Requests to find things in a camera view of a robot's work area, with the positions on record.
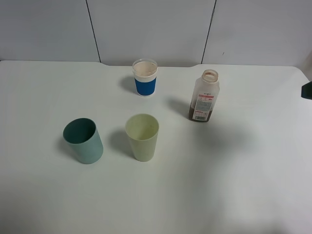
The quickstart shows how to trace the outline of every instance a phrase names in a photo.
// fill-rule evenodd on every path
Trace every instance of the panel seam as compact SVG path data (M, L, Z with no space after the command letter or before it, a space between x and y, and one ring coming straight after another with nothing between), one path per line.
M90 10L89 10L88 0L86 0L86 4L87 4L88 14L89 14L89 18L90 18L91 27L92 27L92 32L93 32L94 41L95 41L96 47L97 47L98 59L99 59L99 62L101 62L101 57L100 57L99 51L98 51L98 43L97 43L97 39L96 39L96 34L95 34L95 32L94 32L93 23L92 23L92 19L91 19L91 14L90 14Z
M203 57L201 58L201 63L203 63L203 60L204 60L204 56L205 56L205 52L206 52L206 47L207 47L207 41L208 41L208 36L209 36L209 33L210 33L210 28L211 28L211 24L213 22L213 17L214 17L214 14L215 14L215 5L216 5L216 1L214 1L214 9L213 9L213 13L211 14L211 19L210 19L210 24L209 24L209 29L208 29L208 33L207 33L207 38L206 38L206 43L205 43L205 47L204 47L204 53L203 53Z

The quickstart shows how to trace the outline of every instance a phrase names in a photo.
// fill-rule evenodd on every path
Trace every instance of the cup rim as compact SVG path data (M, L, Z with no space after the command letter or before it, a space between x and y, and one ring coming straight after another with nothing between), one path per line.
M67 128L71 123L73 123L74 121L80 120L80 119L86 119L86 120L91 121L91 122L94 124L94 127L95 127L95 128L94 128L94 132L92 133L92 136L90 136L89 139L87 139L87 140L84 141L84 142L81 142L81 143L71 143L71 142L69 142L69 141L65 138L64 132L65 132L66 128ZM64 139L68 144L71 144L71 145L80 145L80 144L84 144L84 143L88 142L88 141L94 136L94 134L96 133L96 131L97 131L97 126L96 126L96 123L95 123L92 119L89 119L89 118L76 118L76 119L70 121L70 122L65 126L65 128L64 128L64 130L63 130L63 139Z
M138 64L139 62L151 62L151 63L154 63L154 64L156 65L157 68L156 68L156 69L153 71L153 73L152 73L151 75L149 75L149 76L146 76L146 77L144 77L144 76L138 76L138 75L137 75L137 72L136 72L136 70L135 70L135 68L134 68L134 66L135 66L136 64ZM136 60L136 61L132 64L132 72L133 72L134 75L136 75L136 76L138 76L138 77L149 78L149 77L155 75L155 74L157 73L157 71L158 71L158 64L157 64L157 62L154 61L154 60L152 60L152 59L150 59L150 58L140 58L140 59Z
M152 137L147 138L147 139L144 139L144 140L138 140L138 139L135 139L135 138L131 137L131 136L128 134L128 132L127 132L127 123L128 123L132 118L137 117L137 116L150 116L150 117L152 117L154 120L156 120L156 123L157 123L157 125L158 125L158 129L157 129L157 132L156 132ZM152 116L152 115L144 114L144 113L142 113L142 114L136 114L136 115L134 115L134 116L131 116L131 117L127 120L127 122L126 122L126 124L125 124L125 131L126 131L127 136L130 137L130 138L133 139L133 140L137 140L137 141L146 141L146 140L150 140L150 139L152 139L153 137L155 137L155 136L158 134L158 132L159 132L159 122L158 122L158 120L157 120L154 116Z

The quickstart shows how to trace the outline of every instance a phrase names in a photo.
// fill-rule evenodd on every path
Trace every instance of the brown liquid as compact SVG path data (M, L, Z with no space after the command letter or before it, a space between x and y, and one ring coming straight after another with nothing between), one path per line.
M210 119L211 113L213 112L213 111L211 110L211 111L209 112L209 114L208 114L208 118L207 118L207 120L202 121L202 120L196 120L196 119L193 119L194 111L195 111L195 109L194 109L194 108L192 108L192 107L190 106L190 111L189 111L189 120L194 121L194 122L202 122L202 123L208 122L208 121L209 121L209 119Z

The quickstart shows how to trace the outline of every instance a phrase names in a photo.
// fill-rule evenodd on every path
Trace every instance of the bottle opening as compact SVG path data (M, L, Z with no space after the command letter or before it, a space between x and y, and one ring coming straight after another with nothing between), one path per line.
M201 77L206 82L215 83L218 81L219 74L215 70L209 69L209 70L204 71Z

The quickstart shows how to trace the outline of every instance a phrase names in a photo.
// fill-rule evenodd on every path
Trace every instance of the cup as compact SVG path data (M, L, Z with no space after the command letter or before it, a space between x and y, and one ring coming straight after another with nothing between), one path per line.
M132 65L136 90L140 96L148 97L155 91L158 66L152 59L139 59Z
M135 158L140 162L152 159L155 152L159 123L148 114L132 116L126 123L126 133Z
M64 128L63 138L75 151L77 160L82 163L94 163L103 154L103 144L96 124L88 118L71 121Z

